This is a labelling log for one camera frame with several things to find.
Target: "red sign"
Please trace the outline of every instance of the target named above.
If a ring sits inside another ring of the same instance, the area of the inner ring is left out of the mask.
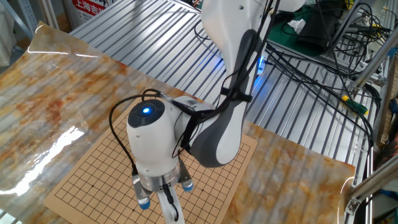
[[[88,13],[92,16],[97,15],[98,13],[100,13],[102,10],[105,9],[104,6],[99,5],[90,0],[72,0],[72,2],[73,2],[73,5],[75,5],[75,7],[78,10],[81,10],[81,11]]]

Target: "metal grating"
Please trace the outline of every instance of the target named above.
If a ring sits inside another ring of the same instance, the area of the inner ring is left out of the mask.
[[[215,104],[226,74],[216,45],[195,36],[193,29],[199,20],[196,12],[166,0],[118,1],[71,34],[128,66]],[[206,36],[201,24],[196,29],[199,35]],[[323,68],[304,60],[286,59],[325,85],[342,87],[338,77]],[[361,122],[335,99],[315,88],[318,94],[312,94],[279,69],[267,65],[257,78],[246,119],[314,151],[353,164],[360,182],[368,152],[364,133],[333,108],[325,107],[319,97]],[[357,96],[356,101],[370,109],[368,119],[373,123],[372,99],[365,92],[360,94],[364,96]]]

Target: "transparent plastic film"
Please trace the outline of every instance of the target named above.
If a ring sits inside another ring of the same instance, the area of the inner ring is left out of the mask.
[[[109,128],[110,108],[146,88],[184,94],[40,23],[0,75],[0,208],[24,223],[65,222],[43,199]]]
[[[40,23],[25,54],[0,75],[0,209],[23,223],[68,223],[44,199],[84,166],[82,158],[94,155],[88,153],[108,131],[112,106],[146,88],[172,98],[188,95]],[[119,129],[129,105],[114,112]],[[243,134],[258,144],[251,152],[242,144],[234,164],[202,169],[182,154],[195,184],[192,194],[176,189],[186,223],[344,222],[355,167],[249,122]],[[197,210],[199,203],[203,210]],[[225,210],[217,208],[224,203]]]

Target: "blue led light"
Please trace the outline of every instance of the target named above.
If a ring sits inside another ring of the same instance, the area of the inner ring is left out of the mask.
[[[142,112],[144,114],[150,113],[150,109],[149,108],[144,108],[144,109],[142,109]]]

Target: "wooden board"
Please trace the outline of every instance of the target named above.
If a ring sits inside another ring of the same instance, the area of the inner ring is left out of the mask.
[[[138,100],[114,122],[128,149],[125,124],[136,103]],[[185,151],[181,154],[195,184],[192,193],[176,185],[186,223],[221,223],[256,146],[256,140],[243,136],[236,158],[215,169],[204,168]],[[149,209],[139,208],[130,161],[110,129],[51,191],[44,205],[73,224],[164,223],[156,194],[152,194]]]

